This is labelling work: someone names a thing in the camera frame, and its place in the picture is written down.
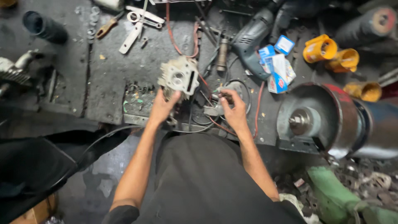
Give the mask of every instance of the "dirty surface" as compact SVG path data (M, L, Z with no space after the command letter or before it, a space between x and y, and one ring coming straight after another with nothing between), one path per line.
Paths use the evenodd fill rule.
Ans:
M77 7L80 7L79 14L75 13ZM18 5L14 8L0 10L0 57L15 62L28 50L39 49L46 55L43 60L44 66L53 65L58 71L59 78L54 92L56 106L51 107L55 108L52 111L76 116L81 116L83 113L88 62L86 34L90 9L89 1L26 0L18 1ZM57 45L30 36L22 25L22 16L29 10L37 11L62 24L68 32L67 42ZM30 69L29 74L33 77L43 75L34 69ZM32 101L29 105L38 103L35 97L29 100Z
M80 14L76 14L76 7L80 7ZM27 10L51 9L57 7L59 10L47 10L48 15L56 18L70 35L64 46L49 44L41 39L29 38L29 34L21 29L22 12ZM220 14L219 9L224 8L223 2L212 5L208 15L210 26L224 30L226 34L236 35L240 28L249 19L245 16L234 14ZM175 3L170 7L171 28L174 39L184 54L193 53L193 25L194 16L199 12L194 3ZM142 37L148 37L149 41L141 48L141 40L136 40L130 51L124 55L118 50L129 32L134 28L124 15L118 25L101 40L95 40L88 61L87 26L88 16L91 10L89 1L51 1L50 3L34 4L33 1L23 1L18 7L9 12L1 14L6 20L0 21L0 37L6 41L0 43L0 56L7 56L16 60L28 49L39 48L43 51L54 51L57 55L55 67L59 71L57 88L53 100L54 104L42 107L44 110L70 113L76 116L84 116L90 120L106 122L111 124L123 123L123 114L132 114L148 117L152 107L152 101L158 89L157 79L161 74L160 64L179 56L174 49L167 31L166 23L162 29L156 29L144 25ZM165 5L148 6L148 11L165 17ZM97 28L105 24L112 17L105 11L100 14ZM308 81L319 83L332 83L343 87L349 81L371 81L376 80L380 74L380 61L372 55L360 52L361 59L358 71L355 74L333 74L324 69L323 63L307 64L302 57L305 42L318 36L317 24L313 20L293 21L287 37L296 42L292 52L288 55L297 77L289 86L289 89ZM199 72L204 73L205 66L214 51L214 46L203 33L199 50L198 67ZM227 56L228 64L232 63L236 55L230 51ZM211 75L207 82L211 90L224 85L227 79L241 79L249 89L252 96L252 108L247 116L248 124L252 133L255 130L255 112L257 109L257 98L261 81L253 76L247 76L241 62L236 60L231 66L231 74L218 74L213 66ZM248 104L248 96L243 91L244 100ZM261 97L261 108L259 109L257 144L275 145L277 133L276 118L279 105L286 93L271 94L266 85ZM197 100L204 101L201 95ZM26 107L39 107L33 102ZM184 102L176 119L180 122L189 121L189 103ZM209 122L203 116L203 109L198 105L193 106L194 118L202 123Z

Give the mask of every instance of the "blue power drill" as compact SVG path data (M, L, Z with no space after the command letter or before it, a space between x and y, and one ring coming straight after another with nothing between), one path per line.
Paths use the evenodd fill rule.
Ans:
M267 9L261 9L244 26L232 40L231 45L238 54L240 61L253 75L266 81L270 76L260 65L256 52L261 41L270 33L273 26L273 13Z

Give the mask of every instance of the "person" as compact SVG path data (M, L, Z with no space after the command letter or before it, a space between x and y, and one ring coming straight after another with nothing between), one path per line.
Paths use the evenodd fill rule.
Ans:
M141 211L156 131L180 98L176 91L166 102L159 89L102 224L305 223L293 204L279 202L247 125L245 103L236 91L221 92L234 101L231 109L225 97L220 98L240 151L232 141L205 133L169 138L156 156L153 198Z

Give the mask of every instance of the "small box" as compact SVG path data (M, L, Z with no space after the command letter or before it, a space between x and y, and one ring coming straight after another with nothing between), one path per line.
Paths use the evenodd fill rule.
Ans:
M265 59L266 67L271 75L268 78L268 91L282 93L287 91L287 86L296 77L289 61L284 54L277 54Z
M261 48L260 50L258 50L258 54L260 55L260 64L264 65L265 64L265 58L270 57L270 56L274 56L275 53L275 49L272 45L267 45L263 48Z
M276 42L274 48L279 53L288 55L293 49L294 45L295 43L293 41L289 40L289 38L287 38L286 36L281 35L278 39L278 42Z

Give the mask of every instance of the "yellow plastic cup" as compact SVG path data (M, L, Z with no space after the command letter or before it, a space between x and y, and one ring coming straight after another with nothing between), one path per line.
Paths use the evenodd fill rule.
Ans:
M377 102L382 93L381 86L377 82L348 83L343 90L350 96L368 102Z
M335 73L355 72L359 62L359 54L349 48L337 52L336 56L325 64L325 67Z
M15 3L17 3L17 0L0 0L0 8L13 6Z
M304 60L308 63L330 60L334 58L337 53L336 42L330 39L326 34L305 42L305 46L302 55Z

